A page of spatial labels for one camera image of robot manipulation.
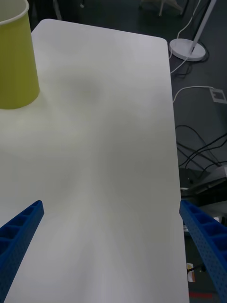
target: electrical outlet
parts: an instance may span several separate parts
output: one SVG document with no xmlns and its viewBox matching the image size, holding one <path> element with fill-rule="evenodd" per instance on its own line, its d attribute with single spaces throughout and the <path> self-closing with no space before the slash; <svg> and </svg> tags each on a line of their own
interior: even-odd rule
<svg viewBox="0 0 227 303">
<path fill-rule="evenodd" d="M 227 104 L 224 92 L 221 89 L 210 89 L 214 102 Z"/>
</svg>

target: paper cup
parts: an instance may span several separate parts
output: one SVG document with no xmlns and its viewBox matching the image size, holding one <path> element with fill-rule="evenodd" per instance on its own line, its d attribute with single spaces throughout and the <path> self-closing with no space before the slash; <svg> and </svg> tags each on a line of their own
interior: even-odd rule
<svg viewBox="0 0 227 303">
<path fill-rule="evenodd" d="M 27 0 L 0 0 L 0 108 L 33 102 L 39 94 Z"/>
</svg>

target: white table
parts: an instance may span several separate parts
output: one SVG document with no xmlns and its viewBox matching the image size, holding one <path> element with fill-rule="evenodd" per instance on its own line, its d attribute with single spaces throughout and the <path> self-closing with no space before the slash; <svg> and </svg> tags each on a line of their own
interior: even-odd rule
<svg viewBox="0 0 227 303">
<path fill-rule="evenodd" d="M 45 20 L 41 94 L 0 111 L 0 225 L 45 215 L 5 303 L 187 303 L 165 40 Z"/>
</svg>

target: cup rim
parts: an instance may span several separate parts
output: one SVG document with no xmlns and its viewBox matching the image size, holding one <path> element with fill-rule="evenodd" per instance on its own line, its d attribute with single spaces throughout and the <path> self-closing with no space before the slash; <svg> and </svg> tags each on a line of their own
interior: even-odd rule
<svg viewBox="0 0 227 303">
<path fill-rule="evenodd" d="M 8 23 L 11 23 L 13 21 L 16 21 L 16 20 L 20 19 L 21 17 L 23 17 L 28 12 L 28 10 L 29 10 L 29 3 L 27 2 L 27 0 L 23 0 L 23 1 L 25 2 L 26 7 L 22 11 L 22 13 L 20 13 L 19 15 L 15 16 L 13 18 L 10 18 L 10 19 L 4 20 L 4 21 L 0 21 L 0 26 L 8 24 Z"/>
</svg>

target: white lamp base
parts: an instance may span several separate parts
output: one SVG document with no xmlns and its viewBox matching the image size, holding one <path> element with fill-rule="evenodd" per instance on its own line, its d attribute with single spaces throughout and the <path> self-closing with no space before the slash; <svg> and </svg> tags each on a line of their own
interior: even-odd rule
<svg viewBox="0 0 227 303">
<path fill-rule="evenodd" d="M 193 52 L 189 54 L 190 48 L 193 41 L 188 39 L 175 39 L 169 44 L 169 50 L 172 51 L 173 55 L 187 61 L 200 61 L 204 58 L 206 50 L 200 44 L 196 44 Z"/>
</svg>

